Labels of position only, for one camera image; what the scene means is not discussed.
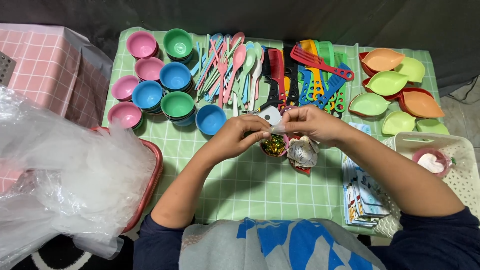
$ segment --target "hand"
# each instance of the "hand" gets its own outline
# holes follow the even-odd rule
[[[216,165],[239,156],[261,139],[269,138],[269,128],[270,124],[257,115],[231,117],[199,151],[212,158],[213,165]],[[250,131],[253,133],[245,137],[245,133]]]
[[[302,132],[312,140],[334,147],[349,125],[315,105],[290,109],[283,114],[282,122],[287,133]]]

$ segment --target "pink checkered cloth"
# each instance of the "pink checkered cloth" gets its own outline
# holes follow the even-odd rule
[[[0,24],[0,51],[17,61],[8,88],[87,128],[101,125],[110,78],[66,39],[59,26]],[[0,168],[0,192],[21,172]]]

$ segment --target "gold foil wrapper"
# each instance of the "gold foil wrapper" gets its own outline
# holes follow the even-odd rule
[[[283,136],[272,134],[271,140],[265,140],[260,143],[260,147],[265,150],[269,156],[278,157],[280,154],[285,151],[285,141]]]

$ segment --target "dark fabric backdrop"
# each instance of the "dark fabric backdrop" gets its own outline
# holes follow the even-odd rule
[[[111,58],[133,26],[425,49],[442,96],[480,74],[479,10],[479,0],[0,0],[0,22],[62,25]]]

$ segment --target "black comb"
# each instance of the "black comb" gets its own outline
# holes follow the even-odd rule
[[[270,70],[270,57],[268,56],[268,48],[264,51],[264,62],[262,63],[262,75],[264,82],[270,85],[267,100],[278,100],[278,83],[272,80],[272,73]]]
[[[283,41],[283,62],[285,65],[286,76],[290,78],[290,90],[288,91],[287,106],[299,105],[299,85],[298,85],[298,62],[290,56],[296,42],[293,40]]]

